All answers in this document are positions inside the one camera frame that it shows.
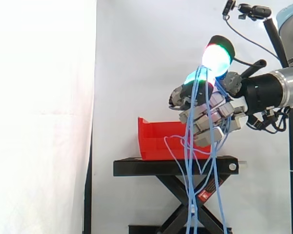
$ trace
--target white wall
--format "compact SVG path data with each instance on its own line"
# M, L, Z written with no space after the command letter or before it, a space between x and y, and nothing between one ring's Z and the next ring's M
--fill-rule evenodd
M95 0L0 1L0 234L81 234Z
M179 204L154 177L113 177L113 161L139 156L137 117L177 120L168 109L171 91L201 62L210 37L234 44L237 58L266 59L263 72L279 68L271 55L234 34L222 21L225 0L99 0L94 109L95 234L127 233L128 224L160 225ZM276 14L293 1L249 0ZM237 20L241 33L272 50L260 22ZM231 70L245 66L234 63ZM244 127L219 155L248 162L222 187L227 223L235 234L290 231L287 133L275 136ZM216 197L207 204L218 217Z

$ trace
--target blue light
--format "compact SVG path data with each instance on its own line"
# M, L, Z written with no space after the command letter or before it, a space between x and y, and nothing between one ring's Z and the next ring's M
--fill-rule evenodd
M200 76L197 78L198 80L206 80L206 75L208 75L208 82L214 86L215 85L215 75L213 75L213 72L209 71L207 73L207 68L201 68ZM192 72L190 75L187 76L186 81L184 84L188 84L189 82L193 81L195 79L196 71Z
M204 51L202 65L212 70L216 77L220 77L229 69L231 58L225 48L211 44Z

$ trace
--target screw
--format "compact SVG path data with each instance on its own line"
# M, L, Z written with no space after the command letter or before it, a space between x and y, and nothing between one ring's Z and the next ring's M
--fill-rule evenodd
M230 169L231 171L235 171L235 169L236 169L236 164L235 164L235 163L231 163L231 164L229 165L229 169Z

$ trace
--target red bin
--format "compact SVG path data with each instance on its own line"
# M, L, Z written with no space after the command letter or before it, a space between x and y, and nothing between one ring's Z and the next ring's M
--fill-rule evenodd
M168 148L165 145L164 137L167 138L167 144L177 159L184 159L184 147L180 143L180 138L170 137L173 135L183 137L185 135L186 125L181 122L152 122L138 118L138 139L142 160L174 160ZM210 146L197 147L203 152L210 152ZM207 159L209 155L195 152L197 159Z

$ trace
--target blue wire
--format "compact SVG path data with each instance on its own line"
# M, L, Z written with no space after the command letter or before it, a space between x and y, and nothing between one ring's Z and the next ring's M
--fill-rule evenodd
M229 134L229 129L230 129L230 118L227 119L227 123L225 125L225 128L223 129L223 131L226 133L226 136L224 138L223 141L218 141L216 143L216 147L214 145L214 135L213 135L213 131L212 131L212 123L211 123L211 119L210 119L210 106L209 106L209 99L208 99L208 95L206 95L206 103L207 103L207 107L208 107L208 116L209 116L209 128L210 128L210 134L211 134L211 152L202 152L198 149L194 149L193 147L193 142L194 142L194 137L193 137L193 119L194 119L194 106L195 106L195 101L196 101L196 96L198 93L198 87L199 87L199 80L198 77L201 75L201 69L204 68L207 70L206 76L208 76L208 69L203 67L203 66L199 66L196 70L195 73L195 80L193 83L193 88L192 88L192 93L191 93L191 107L190 107L190 113L187 119L187 125L186 125L186 132L185 132L185 136L171 136L171 137L178 137L180 138L180 143L184 146L184 153L185 153L185 166L186 166L186 173L188 175L188 186L187 186L187 180L186 180L186 175L180 165L180 163L178 162L178 160L176 159L176 157L173 155L173 152L171 151L171 149L169 148L168 144L167 144L167 137L164 138L164 142L166 147L168 148L170 154L172 155L172 157L174 158L174 160L176 161L181 174L183 176L183 180L185 183L185 188L186 188L186 192L188 195L188 221L187 221L187 230L186 233L189 234L190 232L190 226L191 226L191 216L192 216L192 206L194 206L194 217L195 217L195 221L194 221L194 234L197 234L197 228L198 228L198 207L197 207L197 194L199 194L206 186L207 183L209 181L209 178L211 176L211 172L214 169L214 174L215 174L215 185L216 185L216 190L217 190L217 196L218 196L218 201L220 201L220 209L221 209L221 214L222 214L222 219L224 222L224 231L225 234L228 234L227 229L225 228L225 221L224 221L224 215L223 215L223 211L222 211L222 204L221 204L221 200L220 200L220 194L219 194L219 183L218 183L218 174L217 174L217 165L216 165L216 152L219 151L222 146L224 145L224 143L226 142L227 138L228 138L228 134ZM208 82L206 82L206 94L208 93ZM227 95L228 94L224 91L221 92L222 95ZM204 164L203 168L201 169L201 166L197 160L197 157L195 155L195 152L200 152L206 155L210 155L210 157L207 159L206 163ZM193 181L192 181L192 166L193 166L193 157L196 161L196 164L198 165L199 168L199 172L200 174L202 174L209 161L212 159L212 166L210 167L210 170L208 172L206 181L204 182L203 186L196 192L194 192L194 187L193 187Z
M208 90L209 90L208 89L208 83L206 82L205 92L208 93ZM211 156L212 156L212 163L213 163L213 168L214 168L216 193L217 193L217 197L218 197L218 203L219 203L219 209L220 209L221 218L222 218L222 221L223 221L224 233L228 234L228 230L227 230L227 227L226 227L225 216L224 216L224 211L223 211L223 206L222 206L220 192L219 192L218 172L217 172L217 164L216 164L216 148L215 148L215 145L214 145L213 123L212 123L212 120L211 120L210 106L208 105L209 98L208 98L208 95L205 95L205 96L206 96L207 112L208 112L208 116L209 116L209 130L210 130L210 139L211 139L211 147L212 147Z

